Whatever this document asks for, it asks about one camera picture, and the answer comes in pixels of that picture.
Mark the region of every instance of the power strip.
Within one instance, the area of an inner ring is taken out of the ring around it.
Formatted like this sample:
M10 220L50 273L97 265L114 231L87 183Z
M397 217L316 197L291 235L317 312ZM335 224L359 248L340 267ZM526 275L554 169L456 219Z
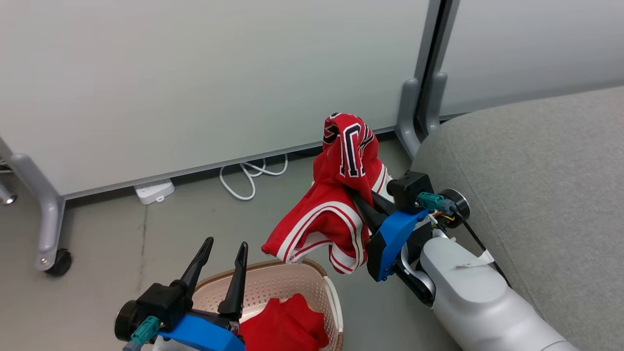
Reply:
M157 180L141 185L135 185L134 190L143 205L149 205L153 202L163 202L166 196L169 196L175 190L171 179Z

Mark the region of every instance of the whiteboard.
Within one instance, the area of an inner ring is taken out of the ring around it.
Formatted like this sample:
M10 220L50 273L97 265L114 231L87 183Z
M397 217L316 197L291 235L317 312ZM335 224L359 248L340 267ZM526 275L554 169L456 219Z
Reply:
M0 138L61 195L396 124L428 1L0 2Z
M624 84L624 1L460 1L440 115Z

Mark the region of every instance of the gray sofa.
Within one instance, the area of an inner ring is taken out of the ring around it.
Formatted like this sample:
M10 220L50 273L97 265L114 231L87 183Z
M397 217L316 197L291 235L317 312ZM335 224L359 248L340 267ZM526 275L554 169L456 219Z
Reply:
M624 87L474 112L412 170L463 193L511 286L581 350L624 350ZM478 253L464 229L451 232Z

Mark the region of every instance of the teal connector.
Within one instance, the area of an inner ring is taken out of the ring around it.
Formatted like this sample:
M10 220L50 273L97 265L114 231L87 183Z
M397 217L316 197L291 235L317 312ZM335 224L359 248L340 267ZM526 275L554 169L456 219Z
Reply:
M132 333L130 342L124 346L123 351L139 351L145 343L156 336L160 330L160 321L153 315L147 317L137 330Z
M421 192L418 194L418 204L428 211L439 210L447 215L451 215L455 202L445 198L442 195L432 194L430 192Z

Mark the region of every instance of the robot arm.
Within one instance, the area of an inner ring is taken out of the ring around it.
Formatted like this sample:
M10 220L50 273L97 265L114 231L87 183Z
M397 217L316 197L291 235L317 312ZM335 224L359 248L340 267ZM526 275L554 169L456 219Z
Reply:
M375 281L396 274L466 351L578 351L509 287L466 220L467 201L450 189L433 194L426 174L407 172L388 184L395 204L373 194L373 206L349 192L374 233L366 244ZM434 219L430 215L440 211ZM476 257L446 236L464 224L484 250Z
M214 240L206 239L179 280L169 286L152 284L137 300L131 300L117 313L115 336L128 342L124 351L139 351L157 336L199 351L244 351L238 334L243 312L243 297L248 246L241 244L235 271L218 314L194 310L193 293L202 267L208 262Z

